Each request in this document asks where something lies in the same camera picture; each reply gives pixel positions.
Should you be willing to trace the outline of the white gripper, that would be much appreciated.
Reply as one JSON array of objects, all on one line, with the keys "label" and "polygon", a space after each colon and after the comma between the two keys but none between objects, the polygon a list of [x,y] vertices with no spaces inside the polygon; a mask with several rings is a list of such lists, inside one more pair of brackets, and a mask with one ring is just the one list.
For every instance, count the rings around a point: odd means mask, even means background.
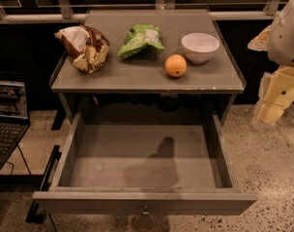
[{"label": "white gripper", "polygon": [[[267,51],[271,26],[267,26],[248,43],[248,49]],[[294,68],[281,67],[273,73],[269,86],[267,105],[259,101],[253,111],[254,119],[258,122],[273,125],[284,113],[284,109],[294,102]]]}]

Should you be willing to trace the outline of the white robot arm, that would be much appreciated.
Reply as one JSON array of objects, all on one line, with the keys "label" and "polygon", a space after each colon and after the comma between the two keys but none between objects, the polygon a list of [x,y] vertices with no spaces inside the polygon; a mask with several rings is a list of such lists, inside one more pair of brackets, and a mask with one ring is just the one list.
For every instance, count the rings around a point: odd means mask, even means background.
[{"label": "white robot arm", "polygon": [[289,0],[273,22],[248,43],[248,49],[266,51],[279,65],[273,73],[264,73],[253,111],[256,121],[273,125],[294,102],[294,0]]}]

